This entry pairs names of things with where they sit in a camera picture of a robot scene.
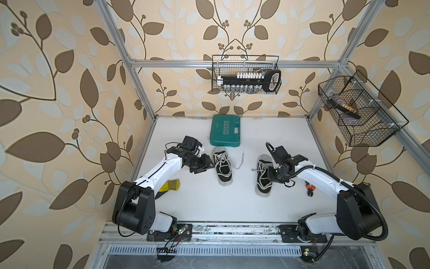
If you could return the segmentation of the black white sneaker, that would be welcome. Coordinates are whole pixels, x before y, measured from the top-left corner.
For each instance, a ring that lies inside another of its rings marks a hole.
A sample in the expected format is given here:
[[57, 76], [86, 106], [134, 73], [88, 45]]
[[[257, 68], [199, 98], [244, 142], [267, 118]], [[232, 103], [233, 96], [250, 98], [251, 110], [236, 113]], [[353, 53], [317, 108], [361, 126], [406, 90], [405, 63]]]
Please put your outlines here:
[[227, 150], [221, 146], [214, 148], [212, 157], [219, 184], [224, 187], [231, 185], [233, 182], [232, 170], [238, 170], [241, 168], [244, 163], [244, 153], [241, 156], [241, 162], [239, 165], [234, 165], [234, 163], [228, 156]]
[[268, 172], [273, 168], [272, 158], [266, 154], [258, 157], [257, 167], [253, 171], [257, 172], [255, 192], [258, 196], [267, 198], [272, 190], [272, 182], [269, 180]]

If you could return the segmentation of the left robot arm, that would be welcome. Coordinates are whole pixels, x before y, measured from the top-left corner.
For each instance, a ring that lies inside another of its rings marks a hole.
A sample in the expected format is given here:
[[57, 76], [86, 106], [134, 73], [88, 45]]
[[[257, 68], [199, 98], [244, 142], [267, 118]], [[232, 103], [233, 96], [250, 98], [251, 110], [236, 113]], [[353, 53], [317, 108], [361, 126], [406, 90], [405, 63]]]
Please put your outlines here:
[[134, 182], [122, 183], [112, 215], [117, 228], [126, 228], [141, 235], [151, 231], [177, 234], [176, 218], [157, 213], [155, 197], [183, 167], [188, 167], [194, 174], [214, 168], [210, 156], [203, 151], [203, 145], [197, 139], [185, 136], [181, 143], [164, 150], [163, 159], [149, 172]]

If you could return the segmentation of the yellow tape on arm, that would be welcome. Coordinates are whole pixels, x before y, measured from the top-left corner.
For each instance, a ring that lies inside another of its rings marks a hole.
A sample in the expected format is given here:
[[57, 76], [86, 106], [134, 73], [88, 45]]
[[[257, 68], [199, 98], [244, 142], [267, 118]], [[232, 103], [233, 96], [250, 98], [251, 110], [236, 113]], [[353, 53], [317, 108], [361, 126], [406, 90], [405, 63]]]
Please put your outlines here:
[[160, 198], [162, 195], [169, 191], [177, 191], [180, 188], [180, 179], [168, 180], [158, 191], [155, 196], [155, 199]]

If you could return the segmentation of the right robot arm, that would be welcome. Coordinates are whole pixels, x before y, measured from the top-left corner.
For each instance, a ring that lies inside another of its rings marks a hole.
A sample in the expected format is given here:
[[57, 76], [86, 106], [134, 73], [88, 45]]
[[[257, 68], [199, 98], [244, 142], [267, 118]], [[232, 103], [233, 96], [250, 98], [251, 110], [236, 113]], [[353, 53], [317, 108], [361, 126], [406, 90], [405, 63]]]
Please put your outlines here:
[[312, 213], [300, 218], [296, 228], [298, 240], [308, 242], [320, 234], [343, 235], [355, 241], [361, 238], [383, 241], [387, 238], [388, 224], [368, 185], [340, 179], [302, 155], [291, 156], [282, 146], [265, 145], [277, 164], [277, 167], [268, 169], [269, 181], [286, 184], [298, 178], [336, 203], [335, 213]]

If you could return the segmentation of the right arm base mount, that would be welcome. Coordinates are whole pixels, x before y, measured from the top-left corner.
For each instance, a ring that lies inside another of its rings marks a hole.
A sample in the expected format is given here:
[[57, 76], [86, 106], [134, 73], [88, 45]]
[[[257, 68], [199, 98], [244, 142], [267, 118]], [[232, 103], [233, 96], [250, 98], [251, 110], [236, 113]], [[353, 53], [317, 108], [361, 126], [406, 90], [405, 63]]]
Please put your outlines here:
[[306, 225], [306, 220], [313, 214], [308, 214], [298, 220], [297, 224], [282, 224], [278, 226], [278, 233], [283, 243], [327, 243], [327, 236], [314, 234]]

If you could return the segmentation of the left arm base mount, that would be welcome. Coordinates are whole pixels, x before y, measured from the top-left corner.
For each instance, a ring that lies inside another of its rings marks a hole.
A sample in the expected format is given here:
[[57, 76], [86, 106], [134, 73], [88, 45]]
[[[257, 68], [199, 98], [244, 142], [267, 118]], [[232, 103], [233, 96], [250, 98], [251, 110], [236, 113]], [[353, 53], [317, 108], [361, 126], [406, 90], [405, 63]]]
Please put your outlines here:
[[189, 242], [193, 234], [191, 223], [178, 223], [176, 217], [157, 213], [155, 221], [147, 233], [148, 242], [167, 242], [171, 239]]

